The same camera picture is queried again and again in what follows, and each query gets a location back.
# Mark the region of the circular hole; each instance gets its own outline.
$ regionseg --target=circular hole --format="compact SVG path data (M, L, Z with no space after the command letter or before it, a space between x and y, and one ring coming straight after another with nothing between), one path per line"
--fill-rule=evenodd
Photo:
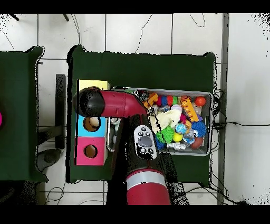
M88 158L95 158L98 154L98 149L94 145L88 145L84 148L84 154Z
M101 125L99 117L86 117L83 120L83 127L88 132L96 132Z

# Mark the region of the blue toy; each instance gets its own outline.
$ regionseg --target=blue toy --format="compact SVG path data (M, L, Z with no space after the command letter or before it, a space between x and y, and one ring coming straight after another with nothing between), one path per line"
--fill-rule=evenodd
M160 142L156 136L155 136L155 140L156 140L156 143L157 143L157 148L158 148L158 150L162 150L162 149L165 148L166 143Z
M202 138L205 136L206 128L203 122L192 122L191 128L198 132L196 137Z
M175 131L176 133L183 135L184 133L186 133L187 127L184 124L180 123L175 126Z

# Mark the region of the yellow toy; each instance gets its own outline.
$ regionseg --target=yellow toy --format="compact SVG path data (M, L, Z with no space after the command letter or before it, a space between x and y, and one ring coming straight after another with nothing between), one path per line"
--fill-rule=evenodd
M185 109L191 122L198 122L199 121L199 118L198 118L189 99L185 99L184 101L182 101L181 106Z
M145 101L143 103L143 105L146 107L146 108L149 108L150 106L152 106L154 104L154 102L158 101L158 95L156 93L151 93L148 97L148 100Z
M180 134L177 134L177 133L173 134L172 140L174 140L175 142L179 142L182 139L183 139L183 135L180 135Z

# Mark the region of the pink object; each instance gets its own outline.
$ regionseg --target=pink object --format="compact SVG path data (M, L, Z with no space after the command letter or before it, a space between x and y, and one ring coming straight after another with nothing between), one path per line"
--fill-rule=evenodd
M84 154L84 149L88 145L94 145L97 148L96 157L88 158ZM105 163L105 146L104 137L78 137L76 165L103 166Z
M158 105L159 107L161 106L161 96L158 97L158 101L155 102L156 105Z
M183 122L183 124L186 123L186 119L187 119L187 117L184 114L181 114L180 121Z

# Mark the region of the metal frame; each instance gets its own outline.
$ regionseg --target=metal frame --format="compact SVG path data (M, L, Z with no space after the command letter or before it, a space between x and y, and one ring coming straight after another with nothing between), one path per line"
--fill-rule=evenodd
M229 13L223 13L223 35L222 35L222 56L221 56L221 75L220 88L224 91L224 96L221 100L219 113L219 122L226 122L226 106L227 106L227 75L228 75L228 47L229 47ZM226 129L220 130L219 150L218 150L218 188L224 192L224 168L225 168L225 134ZM222 205L224 197L222 193L217 193L217 204Z
M39 131L39 145L55 137L55 148L65 148L65 98L66 78L64 74L57 74L55 87L55 126Z

